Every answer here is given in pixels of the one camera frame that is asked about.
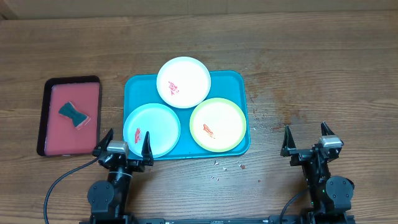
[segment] blue tray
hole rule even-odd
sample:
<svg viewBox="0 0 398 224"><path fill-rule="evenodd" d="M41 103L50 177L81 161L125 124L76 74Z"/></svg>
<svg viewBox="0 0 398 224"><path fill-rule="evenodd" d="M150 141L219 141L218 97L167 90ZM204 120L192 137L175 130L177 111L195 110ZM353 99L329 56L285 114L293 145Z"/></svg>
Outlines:
<svg viewBox="0 0 398 224"><path fill-rule="evenodd" d="M130 78L124 87L124 111L123 125L129 114L137 107L147 103L165 103L159 96L156 89L157 75L136 75ZM244 82L242 76L235 71L215 71L210 72L211 88L207 99L220 97L231 100L236 103L243 111L246 117L246 134L241 143L230 151L215 153L200 147L192 138L189 130L189 120L193 108L178 109L169 106L175 111L181 123L181 135L177 145L168 154L156 158L155 160L167 159L191 159L191 158L209 158L220 156L240 156L244 154L250 146L250 127L248 120L248 107L246 105L246 95L244 91ZM130 153L129 159L138 159L133 153Z"/></svg>

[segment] white plate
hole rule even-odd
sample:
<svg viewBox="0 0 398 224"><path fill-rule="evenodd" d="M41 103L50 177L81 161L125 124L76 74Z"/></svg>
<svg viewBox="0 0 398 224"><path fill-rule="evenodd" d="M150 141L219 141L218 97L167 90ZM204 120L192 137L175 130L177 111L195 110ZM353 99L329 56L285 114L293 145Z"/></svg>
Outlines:
<svg viewBox="0 0 398 224"><path fill-rule="evenodd" d="M131 112L124 123L123 137L130 151L137 156L142 157L142 144L147 131L154 158L164 156L180 138L180 120L174 111L160 103L148 103Z"/></svg>
<svg viewBox="0 0 398 224"><path fill-rule="evenodd" d="M191 108L209 94L210 73L200 61L191 57L169 60L160 69L156 87L160 97L170 106Z"/></svg>
<svg viewBox="0 0 398 224"><path fill-rule="evenodd" d="M199 104L190 118L193 139L211 152L225 152L236 147L246 133L246 118L230 100L212 98Z"/></svg>

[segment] wooden table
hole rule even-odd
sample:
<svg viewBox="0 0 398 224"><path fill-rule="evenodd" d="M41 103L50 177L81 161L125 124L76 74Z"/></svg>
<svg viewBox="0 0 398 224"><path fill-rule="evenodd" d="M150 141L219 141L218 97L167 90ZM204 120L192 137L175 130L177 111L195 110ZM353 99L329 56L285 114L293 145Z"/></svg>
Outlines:
<svg viewBox="0 0 398 224"><path fill-rule="evenodd" d="M46 80L99 76L101 137L114 128L121 139L126 81L182 55L243 76L251 147L218 166L214 159L156 162L134 176L130 211L173 219L278 214L305 187L301 168L279 156L284 125L304 148L327 121L346 143L331 173L356 184L348 213L358 223L398 222L396 11L1 21L0 222L43 223L52 182L92 159L36 154ZM90 166L63 180L50 198L50 222L87 219L87 190L106 176ZM287 213L309 206L305 198Z"/></svg>

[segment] red stain on plate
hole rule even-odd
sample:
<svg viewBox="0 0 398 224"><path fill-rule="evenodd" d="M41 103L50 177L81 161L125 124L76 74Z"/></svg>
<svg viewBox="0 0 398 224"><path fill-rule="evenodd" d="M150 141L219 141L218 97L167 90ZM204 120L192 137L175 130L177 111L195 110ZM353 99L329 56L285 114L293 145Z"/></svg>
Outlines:
<svg viewBox="0 0 398 224"><path fill-rule="evenodd" d="M209 128L206 124L203 124L203 130L206 131L207 134L208 134L210 137L212 137L213 139L215 139L214 133L210 130L210 128Z"/></svg>
<svg viewBox="0 0 398 224"><path fill-rule="evenodd" d="M169 88L170 88L172 95L180 92L180 90L177 89L177 86L174 83L169 82L169 84L170 84Z"/></svg>
<svg viewBox="0 0 398 224"><path fill-rule="evenodd" d="M136 144L140 140L141 140L141 130L139 128L137 128L137 131L136 131Z"/></svg>

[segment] sponge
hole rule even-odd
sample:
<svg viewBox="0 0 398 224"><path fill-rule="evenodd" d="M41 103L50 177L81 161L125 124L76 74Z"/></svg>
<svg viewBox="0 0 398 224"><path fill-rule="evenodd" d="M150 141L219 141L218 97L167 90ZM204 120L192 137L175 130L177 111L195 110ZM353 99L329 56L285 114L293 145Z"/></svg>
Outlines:
<svg viewBox="0 0 398 224"><path fill-rule="evenodd" d="M90 117L77 111L75 106L71 102L65 103L58 111L60 115L66 116L72 120L73 125L76 129L80 129L90 120Z"/></svg>

